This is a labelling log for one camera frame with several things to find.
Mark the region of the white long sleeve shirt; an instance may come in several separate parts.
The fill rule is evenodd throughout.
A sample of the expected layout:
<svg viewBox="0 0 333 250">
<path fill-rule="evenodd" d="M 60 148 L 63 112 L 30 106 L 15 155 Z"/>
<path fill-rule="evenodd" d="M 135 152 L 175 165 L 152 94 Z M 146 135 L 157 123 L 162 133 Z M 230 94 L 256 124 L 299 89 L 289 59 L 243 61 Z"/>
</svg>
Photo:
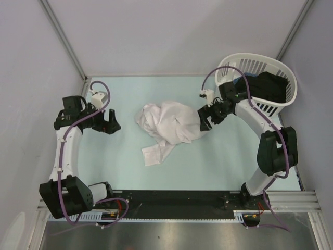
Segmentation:
<svg viewBox="0 0 333 250">
<path fill-rule="evenodd" d="M 135 122 L 157 142 L 142 148 L 145 166 L 163 163 L 177 144 L 190 144 L 208 133 L 200 130 L 196 110 L 175 101 L 146 104 L 135 115 Z"/>
</svg>

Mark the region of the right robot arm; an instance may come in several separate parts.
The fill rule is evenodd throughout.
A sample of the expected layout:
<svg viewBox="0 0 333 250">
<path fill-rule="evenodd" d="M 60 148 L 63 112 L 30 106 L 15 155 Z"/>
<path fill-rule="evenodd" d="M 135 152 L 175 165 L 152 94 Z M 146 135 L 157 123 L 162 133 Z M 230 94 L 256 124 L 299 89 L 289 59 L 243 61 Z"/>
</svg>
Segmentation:
<svg viewBox="0 0 333 250">
<path fill-rule="evenodd" d="M 277 179 L 285 179 L 290 168 L 298 163 L 297 134 L 293 127 L 276 125 L 254 104 L 247 93 L 237 93 L 232 82 L 219 86 L 219 96 L 202 89 L 199 96 L 207 103 L 198 110 L 200 130 L 209 131 L 228 115 L 242 119 L 258 136 L 258 168 L 241 186 L 240 203 L 252 209 L 263 199 L 263 192 Z"/>
</svg>

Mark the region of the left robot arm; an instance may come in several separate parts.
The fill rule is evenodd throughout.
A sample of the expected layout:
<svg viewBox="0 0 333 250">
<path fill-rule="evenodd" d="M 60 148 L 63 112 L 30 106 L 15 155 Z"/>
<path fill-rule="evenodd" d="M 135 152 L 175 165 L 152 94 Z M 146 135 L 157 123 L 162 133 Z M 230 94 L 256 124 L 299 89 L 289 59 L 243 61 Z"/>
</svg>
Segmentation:
<svg viewBox="0 0 333 250">
<path fill-rule="evenodd" d="M 103 107 L 109 102 L 106 92 L 95 92 L 90 102 L 81 96 L 62 99 L 63 109 L 54 122 L 57 148 L 49 180 L 42 183 L 39 193 L 56 219 L 91 211 L 98 202 L 103 208 L 111 207 L 115 195 L 108 182 L 86 185 L 79 178 L 79 147 L 85 129 L 114 134 L 121 129 L 115 110 L 109 110 L 104 119 Z"/>
</svg>

